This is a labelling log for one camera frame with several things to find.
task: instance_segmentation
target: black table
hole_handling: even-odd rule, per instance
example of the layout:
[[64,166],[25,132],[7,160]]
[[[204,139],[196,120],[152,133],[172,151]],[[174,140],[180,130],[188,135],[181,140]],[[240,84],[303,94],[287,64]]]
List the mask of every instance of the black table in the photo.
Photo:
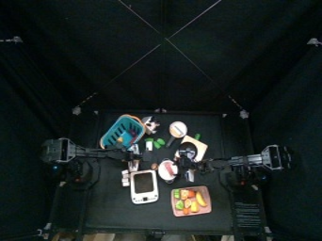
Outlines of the black table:
[[[74,117],[69,139],[84,147],[97,147],[104,135],[117,117],[124,114],[112,111],[84,113]],[[138,147],[142,150],[146,137],[169,138],[168,125],[172,121],[182,121],[186,125],[186,134],[192,137],[200,134],[200,142],[207,144],[204,158],[231,157],[252,154],[251,140],[247,129],[247,120],[237,114],[212,113],[165,113],[148,112],[126,113],[142,118],[153,115],[160,121],[158,131],[145,135]],[[170,147],[153,149],[154,161],[162,158],[172,159],[181,143],[176,139]],[[130,201],[129,187],[121,186],[120,172],[126,169],[125,163],[110,159],[97,160],[100,166],[98,181],[90,188],[88,195],[62,187],[61,202],[56,214],[56,226],[78,229],[84,233],[193,233],[193,234],[229,234],[231,211],[228,194],[219,183],[217,171],[207,174],[194,174],[194,182],[177,179],[166,184],[157,176],[160,197],[156,202],[134,205]],[[170,207],[170,190],[178,187],[205,185],[211,198],[211,213],[190,217],[174,217]]]

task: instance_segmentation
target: yellow food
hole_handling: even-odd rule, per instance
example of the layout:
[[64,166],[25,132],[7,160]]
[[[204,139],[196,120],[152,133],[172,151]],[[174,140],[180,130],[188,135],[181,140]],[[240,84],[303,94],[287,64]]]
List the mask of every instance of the yellow food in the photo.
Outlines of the yellow food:
[[196,192],[196,202],[201,207],[207,206],[201,192]]
[[190,210],[192,213],[197,213],[199,212],[199,204],[197,204],[196,201],[190,202],[189,210]]
[[190,199],[184,200],[184,208],[188,208],[190,206]]
[[185,200],[185,199],[186,199],[186,195],[188,195],[188,190],[181,189],[181,190],[180,190],[181,200]]
[[122,143],[122,137],[118,137],[118,138],[117,138],[117,142],[118,142],[118,143]]

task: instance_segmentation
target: blue basket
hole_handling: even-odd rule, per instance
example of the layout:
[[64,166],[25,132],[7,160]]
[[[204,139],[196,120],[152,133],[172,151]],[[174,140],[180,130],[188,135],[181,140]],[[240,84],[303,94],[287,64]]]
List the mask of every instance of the blue basket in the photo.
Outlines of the blue basket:
[[121,115],[98,141],[100,147],[114,145],[121,139],[121,144],[129,148],[144,135],[144,124],[137,117]]

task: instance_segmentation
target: toy fruit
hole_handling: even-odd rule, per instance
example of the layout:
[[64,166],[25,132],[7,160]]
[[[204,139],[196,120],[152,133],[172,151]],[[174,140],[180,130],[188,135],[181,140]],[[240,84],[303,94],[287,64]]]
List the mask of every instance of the toy fruit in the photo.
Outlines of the toy fruit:
[[194,198],[196,192],[193,190],[188,190],[186,198]]
[[186,195],[188,195],[188,190],[181,189],[181,190],[180,190],[180,197],[181,197],[181,200],[185,200],[185,199],[186,199]]
[[182,208],[182,214],[184,214],[184,215],[188,215],[188,213],[189,213],[188,208]]
[[204,201],[204,197],[201,195],[201,192],[199,192],[199,191],[196,192],[196,202],[201,207],[207,206],[207,203]]
[[196,201],[190,202],[189,210],[190,210],[192,213],[197,213],[199,212],[199,204],[197,204]]
[[188,208],[190,206],[190,199],[184,200],[184,208]]
[[180,198],[180,190],[178,189],[174,189],[173,196],[174,196],[174,199]]
[[184,208],[182,200],[176,202],[176,209],[181,210]]

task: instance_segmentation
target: food tray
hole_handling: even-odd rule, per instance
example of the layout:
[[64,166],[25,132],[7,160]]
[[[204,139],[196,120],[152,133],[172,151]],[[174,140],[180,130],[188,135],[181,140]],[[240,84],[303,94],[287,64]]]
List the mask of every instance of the food tray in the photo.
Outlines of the food tray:
[[[207,203],[205,207],[201,207],[199,205],[199,212],[193,213],[193,212],[188,212],[188,214],[182,213],[182,210],[176,209],[176,202],[178,199],[174,198],[174,190],[178,189],[180,191],[184,190],[193,190],[194,192],[199,191],[203,195],[204,198],[204,202]],[[208,191],[207,191],[207,187],[204,185],[200,186],[189,186],[189,187],[182,187],[182,188],[176,188],[170,190],[170,205],[172,205],[172,210],[173,210],[173,215],[174,217],[188,217],[188,216],[194,216],[194,215],[201,215],[201,214],[207,214],[211,212],[211,199],[208,196]]]

